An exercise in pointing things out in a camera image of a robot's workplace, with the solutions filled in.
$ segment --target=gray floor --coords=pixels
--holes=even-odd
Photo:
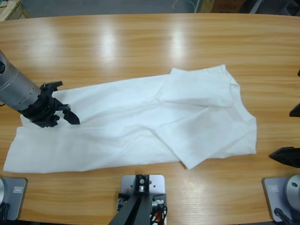
[[[22,0],[31,17],[98,14],[191,13],[194,6],[179,0]]]

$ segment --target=wood grain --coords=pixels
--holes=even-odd
[[[181,163],[88,172],[12,174],[28,188],[20,219],[106,225],[115,215],[125,174],[163,174],[168,224],[238,224],[270,220],[262,179],[299,170],[268,154],[300,146],[300,18],[274,15],[93,15],[0,23],[0,49],[37,85],[60,89],[226,64],[257,118],[257,154],[209,159],[193,170]],[[20,126],[0,109],[0,164]]]

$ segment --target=robotic hand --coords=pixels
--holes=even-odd
[[[17,110],[38,126],[54,127],[60,119],[56,111],[64,113],[70,124],[80,124],[69,105],[52,97],[62,82],[43,84],[38,88],[22,72],[15,68],[0,51],[0,101]]]

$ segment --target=cable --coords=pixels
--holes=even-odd
[[[175,4],[176,4],[178,1],[187,1],[187,2],[189,2],[189,3],[191,3],[191,4],[193,5],[194,11],[196,10],[195,4],[194,4],[193,2],[191,2],[190,0],[176,0],[176,1],[173,3],[173,5],[172,5],[172,10],[174,10],[174,6],[175,6]]]
[[[294,222],[283,213],[279,208],[274,209],[274,213],[278,216],[286,225],[294,225]]]

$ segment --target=metal mounting plate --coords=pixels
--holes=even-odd
[[[289,177],[276,177],[276,178],[266,178],[263,180],[264,190],[269,203],[269,211],[271,217],[276,222],[281,222],[282,220],[275,215],[274,209],[280,208],[283,213],[292,219],[291,212],[284,200],[284,186]]]
[[[165,194],[165,178],[163,175],[149,175],[149,191],[151,194]],[[133,195],[133,188],[135,182],[135,175],[124,175],[122,177],[121,193]]]

